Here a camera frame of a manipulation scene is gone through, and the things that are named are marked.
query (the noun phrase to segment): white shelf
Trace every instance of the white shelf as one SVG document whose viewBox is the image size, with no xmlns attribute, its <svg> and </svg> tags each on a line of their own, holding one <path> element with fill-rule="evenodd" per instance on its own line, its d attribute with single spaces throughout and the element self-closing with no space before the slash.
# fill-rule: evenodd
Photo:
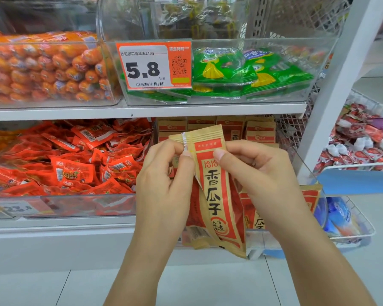
<svg viewBox="0 0 383 306">
<path fill-rule="evenodd" d="M 0 109 L 0 121 L 267 114 L 301 116 L 305 108 L 306 102 L 127 106 L 125 101 L 121 101 L 117 105 L 103 107 Z"/>
</svg>

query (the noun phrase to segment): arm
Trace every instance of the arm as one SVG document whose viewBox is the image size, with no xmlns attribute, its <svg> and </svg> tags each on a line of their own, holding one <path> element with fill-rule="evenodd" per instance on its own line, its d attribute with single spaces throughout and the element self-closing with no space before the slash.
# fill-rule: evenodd
<svg viewBox="0 0 383 306">
<path fill-rule="evenodd" d="M 309 212 L 286 151 L 248 141 L 227 142 L 227 150 L 215 150 L 214 157 L 247 190 L 280 242 L 301 306 L 375 306 Z"/>
<path fill-rule="evenodd" d="M 181 154 L 173 182 L 169 162 Z M 186 224 L 194 161 L 172 140 L 152 146 L 136 179 L 136 225 L 104 306 L 156 304 L 158 282 Z"/>
</svg>

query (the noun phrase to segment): hand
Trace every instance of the hand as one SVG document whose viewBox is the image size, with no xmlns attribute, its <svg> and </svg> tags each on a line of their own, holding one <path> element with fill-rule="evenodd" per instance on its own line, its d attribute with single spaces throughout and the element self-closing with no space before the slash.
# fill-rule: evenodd
<svg viewBox="0 0 383 306">
<path fill-rule="evenodd" d="M 169 163 L 181 154 L 173 181 Z M 136 225 L 133 238 L 170 253 L 189 215 L 194 160 L 183 145 L 170 139 L 152 146 L 136 179 Z"/>
<path fill-rule="evenodd" d="M 245 140 L 226 142 L 214 158 L 247 191 L 267 229 L 278 239 L 315 225 L 285 150 Z"/>
</svg>

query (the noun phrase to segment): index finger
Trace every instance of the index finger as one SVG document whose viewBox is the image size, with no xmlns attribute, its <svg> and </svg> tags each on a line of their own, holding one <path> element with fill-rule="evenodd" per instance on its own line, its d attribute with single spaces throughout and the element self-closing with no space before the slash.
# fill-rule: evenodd
<svg viewBox="0 0 383 306">
<path fill-rule="evenodd" d="M 163 169 L 165 171 L 167 171 L 173 156 L 181 154 L 184 150 L 182 143 L 172 141 L 171 139 L 166 139 L 164 142 L 155 145 L 155 147 L 154 157 L 148 160 L 148 164 L 156 167 L 158 170 Z"/>
<path fill-rule="evenodd" d="M 227 141 L 225 142 L 225 145 L 229 153 L 253 159 L 259 166 L 263 166 L 272 159 L 278 150 L 265 144 L 250 142 L 244 139 L 239 141 Z"/>
</svg>

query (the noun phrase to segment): person's left hand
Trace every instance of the person's left hand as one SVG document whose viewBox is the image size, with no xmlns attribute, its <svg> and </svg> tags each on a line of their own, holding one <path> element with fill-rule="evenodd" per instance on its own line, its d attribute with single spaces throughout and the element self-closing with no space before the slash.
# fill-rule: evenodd
<svg viewBox="0 0 383 306">
<path fill-rule="evenodd" d="M 181 155 L 172 181 L 168 171 L 175 154 Z M 189 215 L 193 176 L 194 160 L 181 143 L 168 139 L 149 149 L 136 179 L 134 239 L 145 247 L 173 251 Z"/>
</svg>

